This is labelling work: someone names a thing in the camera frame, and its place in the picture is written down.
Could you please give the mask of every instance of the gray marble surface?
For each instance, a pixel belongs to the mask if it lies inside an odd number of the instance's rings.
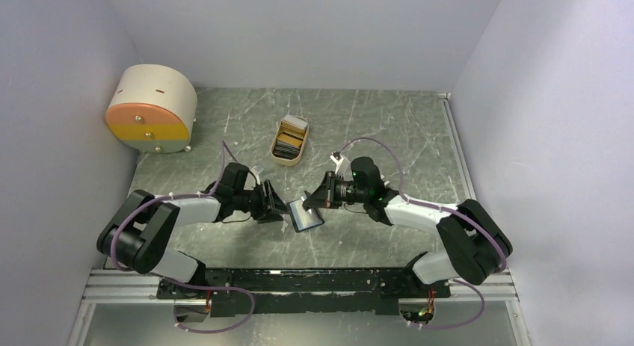
[[[193,151],[140,155],[131,190],[154,194],[201,190],[218,175],[223,138],[242,164],[263,166],[261,177],[270,179],[289,202],[302,190],[317,188],[324,172],[333,169],[332,151],[345,140],[365,135],[396,151],[407,174],[406,193],[441,203],[466,197],[436,93],[221,88],[198,90],[198,99]],[[308,144],[294,167],[275,164],[269,154],[277,124],[286,114],[310,123]],[[351,160],[371,156],[388,180],[398,185],[395,163],[380,146],[361,141],[345,154]],[[245,217],[236,214],[230,220]],[[170,246],[209,267],[234,268],[398,266],[439,247],[429,234],[375,223],[363,214],[328,210],[323,215],[326,224],[303,233],[295,233],[288,216],[283,223],[263,225],[250,220],[182,226],[174,230]]]

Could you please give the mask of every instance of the white panel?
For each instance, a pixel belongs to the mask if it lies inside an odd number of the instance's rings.
[[[535,345],[634,345],[633,1],[502,0],[452,94]]]
[[[499,0],[112,0],[145,63],[219,87],[451,90]]]
[[[0,41],[0,343],[65,345],[130,186],[103,115],[140,61],[108,0],[0,0]]]

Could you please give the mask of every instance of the black mounting plate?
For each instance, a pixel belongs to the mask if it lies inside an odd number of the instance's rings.
[[[445,280],[424,285],[405,268],[207,269],[210,286],[245,288],[256,299],[256,314],[374,311],[400,315],[398,299],[450,296]],[[158,299],[205,299],[206,291],[183,289],[168,281],[159,284]],[[211,297],[212,317],[247,314],[246,294],[218,291]]]

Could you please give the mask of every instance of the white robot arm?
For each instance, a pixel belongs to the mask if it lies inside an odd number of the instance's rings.
[[[304,200],[304,208],[339,208],[343,203],[362,203],[376,222],[438,235],[444,250],[422,253],[408,264],[423,284],[462,277],[473,285],[480,285],[502,262],[493,245],[480,232],[448,210],[457,210],[474,220],[505,256],[512,253],[510,241],[477,201],[439,204],[418,200],[420,203],[412,203],[411,198],[404,200],[398,191],[389,188],[370,157],[349,162],[343,155],[334,153],[331,159],[336,163],[336,171],[326,172],[321,185]],[[342,176],[348,167],[352,180],[344,180]]]
[[[249,213],[258,223],[281,221],[287,214],[286,205],[275,193],[270,181],[260,182],[253,174],[256,184],[245,189],[248,167],[229,163],[225,168],[214,196],[208,196],[212,183],[198,198],[167,200],[154,203],[141,212],[134,222],[145,224],[143,230],[130,223],[121,232],[116,245],[117,259],[140,274],[156,274],[163,277],[205,285],[206,266],[188,255],[167,247],[174,228],[193,223],[221,222],[234,211]],[[146,191],[133,191],[97,240],[97,250],[110,256],[110,246],[119,225],[140,206],[159,198]]]

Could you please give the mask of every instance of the cylindrical box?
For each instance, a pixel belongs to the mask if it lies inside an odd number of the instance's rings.
[[[138,64],[123,73],[105,121],[117,138],[142,152],[191,150],[198,98],[180,72]]]

